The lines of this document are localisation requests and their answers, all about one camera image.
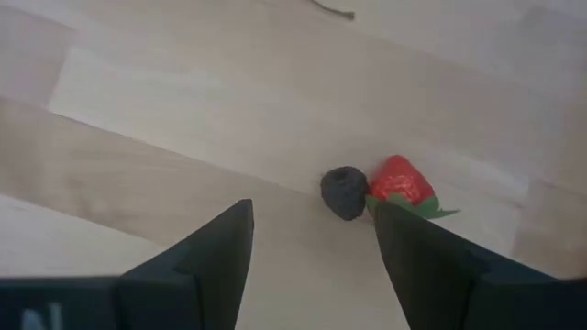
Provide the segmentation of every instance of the strawberry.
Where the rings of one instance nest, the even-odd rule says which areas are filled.
[[[430,183],[408,159],[400,155],[387,159],[371,183],[367,205],[372,215],[380,200],[397,204],[426,219],[458,212],[440,209],[438,198]]]

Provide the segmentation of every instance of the red strawberry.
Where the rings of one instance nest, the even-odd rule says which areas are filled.
[[[380,201],[390,201],[426,219],[452,215],[458,211],[440,209],[434,189],[424,175],[404,156],[391,156],[375,175],[367,196],[368,208],[373,214]]]

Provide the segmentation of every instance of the toy strawberry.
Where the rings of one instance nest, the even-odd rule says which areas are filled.
[[[408,159],[400,155],[387,159],[371,183],[367,196],[367,208],[371,215],[381,200],[392,202],[425,219],[437,219],[458,212],[440,209],[430,183]]]

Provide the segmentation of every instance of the green leaves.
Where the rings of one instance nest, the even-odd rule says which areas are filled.
[[[380,200],[367,195],[366,203],[367,203],[367,210],[371,216],[375,216],[375,209],[377,207],[377,203]],[[406,211],[409,211],[415,215],[423,217],[425,219],[438,219],[448,215],[454,215],[458,213],[459,210],[443,210],[440,208],[440,201],[436,196],[432,196],[418,206],[413,206],[403,195],[400,193],[393,193],[387,198],[387,202],[395,204],[397,206],[402,207]]]

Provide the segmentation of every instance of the dark gray ball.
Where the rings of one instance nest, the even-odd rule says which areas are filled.
[[[329,171],[320,182],[324,203],[346,221],[363,214],[367,177],[360,170],[345,166]]]

